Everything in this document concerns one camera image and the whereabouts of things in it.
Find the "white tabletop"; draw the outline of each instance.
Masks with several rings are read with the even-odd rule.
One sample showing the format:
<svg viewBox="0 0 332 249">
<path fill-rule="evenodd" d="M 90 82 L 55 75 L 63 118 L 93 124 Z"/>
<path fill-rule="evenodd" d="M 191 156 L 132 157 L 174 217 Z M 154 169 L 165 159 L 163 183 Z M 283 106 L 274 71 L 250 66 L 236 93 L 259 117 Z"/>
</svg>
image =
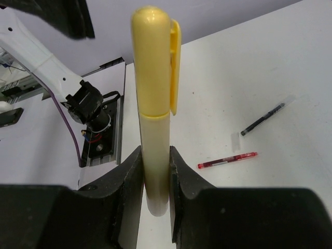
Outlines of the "white tabletop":
<svg viewBox="0 0 332 249">
<path fill-rule="evenodd" d="M 307 187 L 332 214 L 332 4 L 304 0 L 182 46 L 171 144 L 218 187 Z M 134 66 L 127 66 L 122 160 L 140 144 Z M 240 132 L 289 95 L 296 100 L 245 137 Z M 198 170 L 251 151 L 256 158 Z M 143 200 L 137 248 L 175 248 L 169 212 Z"/>
</svg>

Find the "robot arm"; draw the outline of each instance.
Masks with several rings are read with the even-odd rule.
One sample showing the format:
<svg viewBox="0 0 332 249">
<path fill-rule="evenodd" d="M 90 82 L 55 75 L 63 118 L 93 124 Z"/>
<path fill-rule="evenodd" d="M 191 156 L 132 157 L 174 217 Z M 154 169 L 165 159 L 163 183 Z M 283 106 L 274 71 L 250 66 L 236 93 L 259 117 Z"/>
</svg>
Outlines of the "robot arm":
<svg viewBox="0 0 332 249">
<path fill-rule="evenodd" d="M 95 132 L 108 128 L 110 117 L 101 109 L 103 96 L 98 89 L 63 65 L 10 8 L 0 8 L 0 47 L 51 91 L 75 121 Z"/>
<path fill-rule="evenodd" d="M 74 95 L 82 78 L 64 66 L 38 41 L 10 8 L 0 9 L 0 47 L 47 86 L 60 102 Z"/>
</svg>

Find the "black pen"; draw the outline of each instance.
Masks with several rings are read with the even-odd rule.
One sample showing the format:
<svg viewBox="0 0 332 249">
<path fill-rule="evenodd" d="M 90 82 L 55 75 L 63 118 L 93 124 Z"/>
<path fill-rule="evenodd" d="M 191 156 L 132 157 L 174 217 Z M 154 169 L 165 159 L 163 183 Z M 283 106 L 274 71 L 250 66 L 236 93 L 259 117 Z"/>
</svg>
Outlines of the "black pen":
<svg viewBox="0 0 332 249">
<path fill-rule="evenodd" d="M 285 103 L 279 104 L 276 108 L 274 108 L 273 110 L 269 111 L 264 116 L 262 116 L 260 119 L 258 119 L 256 122 L 254 122 L 253 124 L 251 124 L 250 126 L 248 126 L 246 129 L 244 129 L 243 131 L 241 131 L 241 135 L 245 136 L 248 132 L 252 131 L 256 126 L 258 126 L 259 124 L 263 123 L 265 120 L 267 120 L 268 118 L 270 118 L 271 116 L 273 116 L 274 114 L 276 114 L 278 111 L 280 111 L 285 106 L 286 106 Z"/>
</svg>

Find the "screw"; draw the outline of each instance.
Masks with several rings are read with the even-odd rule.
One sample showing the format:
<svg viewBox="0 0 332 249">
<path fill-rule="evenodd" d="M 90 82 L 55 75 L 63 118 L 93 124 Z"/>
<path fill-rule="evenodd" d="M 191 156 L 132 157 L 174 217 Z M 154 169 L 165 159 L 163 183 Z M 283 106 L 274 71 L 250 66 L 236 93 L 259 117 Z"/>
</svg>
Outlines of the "screw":
<svg viewBox="0 0 332 249">
<path fill-rule="evenodd" d="M 101 151 L 104 148 L 102 144 L 99 144 L 96 148 L 97 151 Z"/>
</svg>

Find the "cable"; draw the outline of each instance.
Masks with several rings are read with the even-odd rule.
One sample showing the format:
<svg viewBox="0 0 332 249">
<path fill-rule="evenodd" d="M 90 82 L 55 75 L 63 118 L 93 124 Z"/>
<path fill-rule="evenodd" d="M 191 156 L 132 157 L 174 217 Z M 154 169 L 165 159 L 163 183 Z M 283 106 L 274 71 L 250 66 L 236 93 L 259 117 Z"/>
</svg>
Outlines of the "cable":
<svg viewBox="0 0 332 249">
<path fill-rule="evenodd" d="M 15 68 L 15 69 L 17 69 L 17 70 L 20 70 L 20 71 L 22 71 L 22 72 L 26 72 L 26 70 L 20 69 L 20 68 L 15 67 L 15 66 L 10 66 L 10 65 L 8 65 L 8 64 L 2 64 L 2 63 L 1 63 L 1 65 L 2 65 L 2 66 L 7 66 L 7 67 L 12 67 L 12 68 Z"/>
<path fill-rule="evenodd" d="M 109 92 L 109 93 L 103 95 L 104 99 L 109 98 L 109 97 L 114 96 L 114 95 L 116 95 L 116 96 L 113 99 L 103 102 L 101 107 L 104 107 L 105 105 L 108 105 L 109 103 L 116 102 L 121 97 L 121 95 L 118 91 Z"/>
<path fill-rule="evenodd" d="M 73 139 L 74 144 L 75 144 L 75 149 L 76 149 L 76 155 L 77 155 L 78 165 L 79 165 L 79 167 L 81 168 L 81 155 L 80 155 L 80 152 L 79 152 L 79 147 L 78 147 L 78 143 L 77 143 L 77 140 L 76 140 L 76 137 L 75 137 L 74 131 L 73 131 L 72 127 L 70 126 L 70 124 L 69 124 L 69 122 L 68 122 L 66 116 L 64 115 L 64 113 L 63 113 L 63 111 L 62 111 L 62 109 L 61 109 L 61 106 L 59 105 L 59 103 L 58 103 L 56 97 L 54 96 L 54 93 L 51 91 L 51 89 L 49 89 L 48 86 L 46 86 L 46 85 L 44 85 L 44 84 L 43 84 L 43 86 L 46 88 L 46 90 L 47 90 L 48 93 L 50 94 L 50 96 L 51 96 L 51 98 L 52 98 L 54 104 L 56 105 L 56 107 L 57 107 L 57 109 L 58 109 L 58 111 L 59 111 L 59 113 L 60 113 L 60 115 L 61 115 L 61 117 L 62 117 L 64 123 L 66 124 L 66 126 L 67 126 L 67 128 L 68 128 L 68 130 L 69 130 L 69 133 L 70 133 L 71 136 L 72 136 L 72 139 Z"/>
<path fill-rule="evenodd" d="M 95 139 L 95 140 L 90 140 L 89 138 L 88 138 L 88 135 L 87 135 L 87 133 L 90 133 L 90 137 L 92 137 L 92 132 L 90 132 L 90 131 L 87 131 L 87 130 L 81 130 L 81 133 L 82 133 L 82 136 L 85 138 L 85 140 L 89 143 L 89 144 L 92 144 L 92 143 L 95 143 L 95 142 L 98 142 L 100 139 L 102 139 L 102 136 L 101 136 L 101 134 L 100 133 L 98 133 L 97 135 L 95 135 L 95 136 L 93 136 L 93 138 Z"/>
</svg>

